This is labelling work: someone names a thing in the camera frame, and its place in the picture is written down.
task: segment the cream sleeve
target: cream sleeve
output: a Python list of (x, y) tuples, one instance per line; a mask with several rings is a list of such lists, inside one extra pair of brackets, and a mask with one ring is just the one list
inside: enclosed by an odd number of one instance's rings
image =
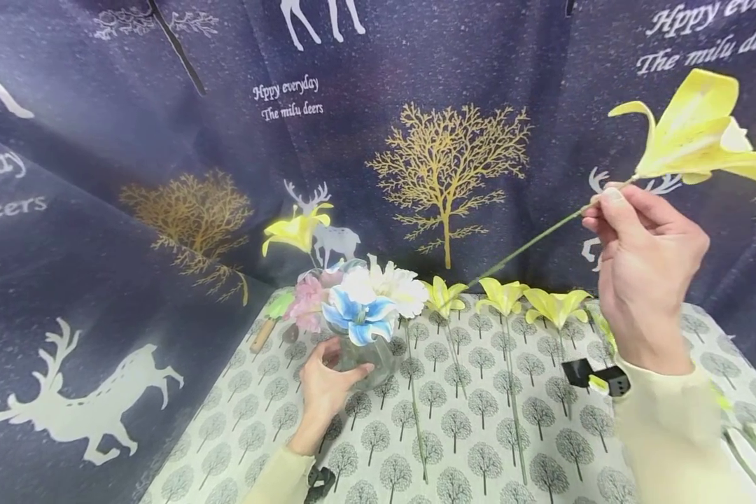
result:
[(720, 412), (706, 373), (664, 376), (616, 355), (631, 389), (613, 398), (642, 504), (748, 503), (721, 448)]
[(308, 473), (315, 460), (281, 446), (263, 466), (241, 504), (302, 504), (308, 494)]

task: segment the finger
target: finger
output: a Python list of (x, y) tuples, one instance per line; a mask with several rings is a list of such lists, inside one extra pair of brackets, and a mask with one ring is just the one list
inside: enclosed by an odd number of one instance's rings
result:
[(619, 239), (638, 243), (648, 235), (635, 209), (616, 187), (607, 187), (602, 192), (601, 206), (605, 221), (616, 231)]

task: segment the yellow lily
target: yellow lily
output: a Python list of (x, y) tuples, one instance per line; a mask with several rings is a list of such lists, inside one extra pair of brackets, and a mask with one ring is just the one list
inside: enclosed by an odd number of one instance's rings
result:
[(590, 298), (591, 294), (584, 290), (573, 290), (565, 294), (549, 294), (541, 288), (529, 288), (524, 291), (524, 296), (532, 303), (532, 309), (526, 311), (526, 322), (534, 323), (538, 317), (549, 319), (558, 330), (563, 329), (563, 325), (568, 317), (574, 317), (581, 322), (588, 322), (588, 314), (584, 309), (580, 309), (580, 303), (585, 298)]
[(487, 298), (481, 299), (477, 303), (477, 311), (483, 305), (489, 305), (497, 309), (504, 317), (509, 317), (510, 313), (521, 313), (521, 302), (518, 301), (518, 298), (529, 286), (519, 281), (513, 281), (502, 286), (501, 282), (489, 276), (479, 280), (479, 283), (484, 287)]
[(608, 112), (643, 113), (649, 122), (647, 147), (632, 180), (680, 174), (698, 184), (716, 169), (756, 181), (756, 153), (732, 111), (739, 82), (730, 76), (693, 69), (675, 91), (658, 124), (647, 105), (628, 101)]
[(311, 240), (314, 238), (314, 228), (318, 224), (327, 227), (330, 226), (330, 217), (324, 213), (316, 214), (323, 208), (332, 208), (331, 203), (321, 203), (315, 206), (309, 216), (304, 214), (297, 215), (297, 205), (294, 205), (294, 212), (291, 220), (279, 220), (263, 230), (268, 239), (263, 242), (262, 253), (266, 256), (270, 242), (289, 244), (293, 247), (309, 253), (311, 251)]
[(452, 309), (465, 309), (465, 303), (457, 298), (459, 293), (468, 288), (465, 284), (454, 284), (451, 287), (445, 285), (445, 281), (439, 276), (433, 277), (433, 285), (422, 282), (429, 292), (429, 299), (426, 301), (426, 307), (432, 312), (437, 312), (444, 319), (448, 319)]

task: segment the fabric wall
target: fabric wall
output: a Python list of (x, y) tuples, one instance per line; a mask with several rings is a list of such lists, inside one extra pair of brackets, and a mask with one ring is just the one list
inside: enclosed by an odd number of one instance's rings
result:
[[(144, 492), (273, 287), (318, 261), (260, 254), (284, 180), (326, 186), (321, 259), (467, 281), (626, 179), (645, 124), (607, 111), (658, 113), (692, 67), (738, 76), (756, 146), (756, 1), (0, 1), (0, 504)], [(454, 181), (439, 212), (425, 188)], [(756, 367), (756, 185), (653, 189), (711, 235), (689, 301)], [(595, 264), (578, 221), (499, 276), (593, 291)]]

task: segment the tree print tablecloth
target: tree print tablecloth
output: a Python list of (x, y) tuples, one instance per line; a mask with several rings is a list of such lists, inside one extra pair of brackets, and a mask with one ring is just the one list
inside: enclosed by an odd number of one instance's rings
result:
[[(560, 362), (588, 356), (595, 368), (611, 365), (605, 343), (588, 324), (563, 329), (512, 320), (512, 338), (500, 319), (475, 313), (477, 297), (451, 315), (458, 350), (454, 364), (446, 328), (436, 314), (411, 322), (392, 341), (403, 356), (398, 374), (369, 393), (353, 394), (330, 425), (318, 456), (337, 473), (325, 503), (635, 503), (622, 446), (613, 437), (610, 399), (567, 385)], [(596, 309), (590, 303), (589, 309)], [(235, 504), (302, 413), (298, 372), (309, 350), (329, 335), (300, 335), (287, 344), (278, 322), (258, 355), (250, 330), (171, 453), (144, 503)], [(756, 421), (756, 371), (702, 309), (686, 304), (682, 329), (693, 359), (733, 402), (724, 421)], [(407, 344), (413, 357), (408, 358)], [(503, 350), (511, 350), (514, 381), (506, 380)], [(458, 378), (462, 376), (467, 397)], [(428, 460), (424, 482), (411, 407), (414, 379)], [(522, 461), (510, 409), (520, 408)]]

